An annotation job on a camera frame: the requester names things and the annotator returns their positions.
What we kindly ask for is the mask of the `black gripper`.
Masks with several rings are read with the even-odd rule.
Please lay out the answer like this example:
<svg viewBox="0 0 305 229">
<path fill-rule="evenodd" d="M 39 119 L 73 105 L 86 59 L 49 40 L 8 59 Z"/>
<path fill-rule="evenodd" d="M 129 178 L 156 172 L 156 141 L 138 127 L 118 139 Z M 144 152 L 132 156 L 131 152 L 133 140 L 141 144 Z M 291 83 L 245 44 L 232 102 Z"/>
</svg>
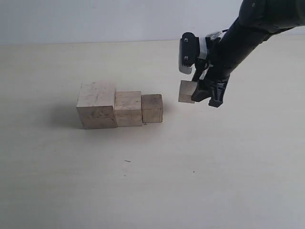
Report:
<svg viewBox="0 0 305 229">
<path fill-rule="evenodd" d="M 268 40 L 271 33 L 259 28 L 245 27 L 234 23 L 227 30 L 210 33 L 205 37 L 190 34 L 190 65 L 195 65 L 192 81 L 197 82 L 191 96 L 194 102 L 210 98 L 209 106 L 219 107 L 224 102 L 231 72 L 262 42 Z M 206 78 L 199 80 L 204 70 Z"/>
</svg>

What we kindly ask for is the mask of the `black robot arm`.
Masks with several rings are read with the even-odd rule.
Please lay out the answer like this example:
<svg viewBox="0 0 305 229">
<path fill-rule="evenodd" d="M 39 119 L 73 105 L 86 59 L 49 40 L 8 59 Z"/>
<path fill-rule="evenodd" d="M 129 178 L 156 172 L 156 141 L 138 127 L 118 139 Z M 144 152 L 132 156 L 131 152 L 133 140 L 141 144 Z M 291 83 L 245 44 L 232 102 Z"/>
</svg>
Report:
<svg viewBox="0 0 305 229">
<path fill-rule="evenodd" d="M 229 29 L 206 35 L 207 72 L 203 78 L 192 78 L 197 87 L 191 100 L 209 99 L 210 106 L 219 107 L 231 73 L 258 45 L 304 24 L 303 0 L 244 0 Z"/>
</svg>

